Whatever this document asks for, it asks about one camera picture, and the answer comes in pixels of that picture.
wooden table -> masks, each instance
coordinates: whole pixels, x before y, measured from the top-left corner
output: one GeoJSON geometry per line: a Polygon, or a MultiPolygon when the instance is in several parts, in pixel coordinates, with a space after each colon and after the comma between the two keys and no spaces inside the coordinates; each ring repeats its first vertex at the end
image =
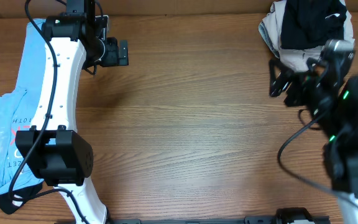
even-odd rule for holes
{"type": "MultiPolygon", "coordinates": [[[[272,54],[257,29],[264,16],[112,18],[110,35],[129,41],[130,65],[99,68],[95,78],[82,74],[76,120],[93,146],[92,179],[113,218],[241,218],[306,207],[341,222],[335,198],[276,163],[278,148],[301,124],[299,108],[286,108],[285,96],[268,96],[272,54]]],[[[358,13],[352,22],[357,53],[350,75],[358,73],[358,13]]],[[[26,24],[0,19],[0,95],[14,89],[26,24]]],[[[328,185],[326,141],[308,131],[283,161],[328,185]]],[[[0,223],[72,218],[59,194],[13,215],[0,211],[0,223]]]]}

wire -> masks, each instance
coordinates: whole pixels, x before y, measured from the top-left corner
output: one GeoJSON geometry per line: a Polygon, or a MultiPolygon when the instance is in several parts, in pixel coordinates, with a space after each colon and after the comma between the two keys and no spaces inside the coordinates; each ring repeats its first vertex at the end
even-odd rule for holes
{"type": "Polygon", "coordinates": [[[62,0],[55,0],[56,2],[60,2],[60,3],[62,3],[63,5],[67,5],[65,2],[63,2],[62,0]]]}
{"type": "Polygon", "coordinates": [[[324,71],[323,71],[322,74],[319,76],[319,78],[318,78],[318,80],[317,80],[317,82],[316,82],[317,84],[321,83],[321,81],[322,81],[323,78],[328,74],[328,71],[329,71],[329,69],[330,69],[329,64],[326,63],[326,62],[323,61],[323,60],[319,62],[319,65],[322,66],[322,67],[324,67],[324,71]]]}
{"type": "Polygon", "coordinates": [[[48,48],[50,50],[50,53],[52,54],[52,59],[53,59],[53,82],[52,82],[52,89],[50,92],[50,98],[49,98],[49,103],[48,103],[48,108],[47,108],[47,113],[45,115],[45,121],[44,124],[42,125],[42,128],[39,132],[39,135],[37,136],[37,138],[34,141],[34,144],[31,146],[29,152],[27,153],[27,156],[23,159],[23,161],[21,162],[20,166],[17,168],[16,173],[14,174],[12,180],[11,180],[11,184],[9,185],[9,191],[8,191],[8,197],[11,200],[15,200],[18,202],[24,202],[24,201],[28,201],[28,200],[32,200],[35,198],[39,198],[41,196],[50,194],[50,193],[54,193],[54,192],[65,192],[67,194],[67,197],[70,197],[71,200],[73,201],[74,207],[78,213],[78,215],[81,218],[82,222],[85,222],[86,224],[89,224],[89,222],[86,220],[86,218],[84,217],[84,215],[81,213],[81,210],[78,206],[78,203],[76,201],[76,199],[74,198],[74,195],[72,194],[71,191],[67,190],[67,189],[63,189],[63,188],[59,188],[59,189],[52,189],[52,190],[47,190],[45,192],[33,195],[31,197],[27,197],[27,198],[17,198],[14,196],[13,193],[13,188],[14,185],[16,183],[17,178],[19,177],[20,172],[22,171],[24,165],[27,163],[27,161],[29,160],[31,154],[34,152],[34,150],[37,148],[37,146],[39,146],[42,135],[44,134],[49,119],[51,118],[51,110],[52,110],[52,105],[53,105],[53,99],[55,98],[55,90],[56,90],[56,82],[57,82],[57,68],[58,68],[58,64],[57,64],[57,59],[56,59],[56,55],[55,55],[55,51],[53,50],[52,45],[50,44],[50,42],[45,38],[45,36],[42,34],[42,31],[38,28],[37,24],[34,22],[33,18],[30,15],[29,12],[29,3],[31,2],[31,0],[26,0],[25,4],[24,4],[24,10],[25,10],[25,14],[27,16],[27,18],[29,18],[31,24],[34,26],[34,28],[37,30],[37,32],[41,35],[41,37],[44,39],[45,43],[48,45],[48,48]]]}
{"type": "MultiPolygon", "coordinates": [[[[300,109],[299,111],[298,111],[298,118],[299,118],[299,120],[301,121],[301,123],[302,123],[302,125],[306,125],[306,123],[303,121],[303,119],[302,119],[302,117],[301,117],[301,114],[302,114],[302,112],[304,112],[306,109],[300,109]]],[[[316,127],[316,128],[314,128],[314,127],[310,127],[309,128],[310,130],[313,130],[313,131],[320,131],[321,130],[321,128],[319,128],[319,127],[316,127]]]]}
{"type": "Polygon", "coordinates": [[[98,5],[99,10],[100,10],[100,16],[103,18],[104,14],[103,14],[103,9],[102,9],[102,6],[100,5],[100,2],[99,2],[99,1],[95,1],[95,3],[98,5]]]}
{"type": "Polygon", "coordinates": [[[352,200],[348,199],[347,197],[341,195],[339,192],[335,192],[321,184],[318,184],[310,179],[307,179],[305,177],[302,177],[292,171],[290,171],[289,169],[287,169],[284,164],[281,162],[281,155],[284,151],[284,149],[286,148],[287,145],[289,145],[295,138],[297,138],[300,134],[302,134],[303,132],[305,132],[307,129],[309,129],[312,125],[314,125],[315,123],[317,123],[325,114],[325,113],[322,113],[321,115],[319,115],[316,119],[310,121],[307,125],[305,125],[303,128],[301,128],[299,131],[297,131],[293,136],[291,136],[288,140],[285,141],[285,143],[281,146],[280,150],[278,150],[278,153],[277,153],[277,162],[280,166],[280,168],[286,172],[288,175],[300,180],[301,182],[305,183],[305,184],[308,184],[318,190],[321,190],[327,194],[330,194],[330,195],[333,195],[349,204],[351,204],[353,207],[355,207],[356,209],[358,209],[358,204],[354,203],[352,200]]]}

light blue t-shirt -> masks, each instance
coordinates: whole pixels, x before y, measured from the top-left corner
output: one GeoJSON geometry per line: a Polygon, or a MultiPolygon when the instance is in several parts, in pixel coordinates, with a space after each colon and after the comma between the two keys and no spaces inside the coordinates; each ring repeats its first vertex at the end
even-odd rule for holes
{"type": "MultiPolygon", "coordinates": [[[[41,27],[44,19],[35,19],[41,27]]],[[[28,130],[40,100],[45,72],[45,41],[31,23],[27,25],[24,50],[16,87],[0,96],[0,194],[7,193],[11,179],[23,157],[16,148],[17,131],[28,130]]],[[[37,179],[25,165],[14,190],[37,185],[37,179]]]]}

folded clothing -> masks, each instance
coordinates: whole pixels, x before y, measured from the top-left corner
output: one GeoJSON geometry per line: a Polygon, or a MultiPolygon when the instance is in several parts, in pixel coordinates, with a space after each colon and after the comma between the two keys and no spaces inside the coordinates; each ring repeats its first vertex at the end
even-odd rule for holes
{"type": "MultiPolygon", "coordinates": [[[[318,59],[323,46],[312,49],[283,49],[282,48],[282,26],[287,1],[273,2],[270,13],[263,18],[259,24],[259,32],[273,54],[280,58],[281,62],[296,72],[307,71],[306,61],[308,58],[318,59]]],[[[346,20],[343,24],[344,39],[354,43],[351,14],[346,12],[346,20]]]]}
{"type": "MultiPolygon", "coordinates": [[[[45,20],[36,19],[41,27],[45,20]]],[[[9,184],[23,161],[16,148],[15,136],[19,130],[30,128],[37,110],[45,72],[45,42],[31,23],[27,32],[16,88],[0,97],[0,195],[8,191],[9,184]]],[[[34,186],[44,180],[36,178],[24,166],[14,190],[34,186]]]]}
{"type": "Polygon", "coordinates": [[[282,25],[283,49],[311,49],[329,39],[344,39],[346,6],[339,0],[287,0],[282,25]]]}

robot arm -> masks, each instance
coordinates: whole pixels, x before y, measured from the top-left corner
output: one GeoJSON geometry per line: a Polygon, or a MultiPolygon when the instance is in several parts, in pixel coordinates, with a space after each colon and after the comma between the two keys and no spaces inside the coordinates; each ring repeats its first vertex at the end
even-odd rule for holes
{"type": "MultiPolygon", "coordinates": [[[[353,45],[344,40],[329,40],[320,59],[309,59],[307,72],[294,73],[280,61],[271,60],[272,97],[287,91],[287,106],[306,106],[328,137],[324,146],[324,166],[332,189],[358,205],[358,76],[351,77],[339,94],[352,60],[353,45]],[[318,74],[317,66],[324,71],[318,74]],[[274,68],[281,74],[276,78],[274,68]]],[[[358,223],[358,208],[338,199],[345,223],[358,223]]]]}
{"type": "Polygon", "coordinates": [[[82,69],[128,65],[126,40],[120,49],[114,37],[107,38],[108,16],[94,16],[93,0],[68,0],[67,11],[61,16],[50,16],[42,26],[42,33],[49,40],[57,59],[57,81],[52,111],[40,144],[29,153],[45,122],[51,97],[54,75],[52,53],[45,44],[46,63],[44,82],[37,111],[28,131],[18,131],[16,145],[20,153],[30,156],[27,164],[33,174],[44,179],[60,192],[75,216],[76,223],[83,223],[79,211],[88,223],[105,224],[108,210],[100,201],[91,181],[93,169],[92,147],[78,135],[75,108],[78,82],[82,69]]]}

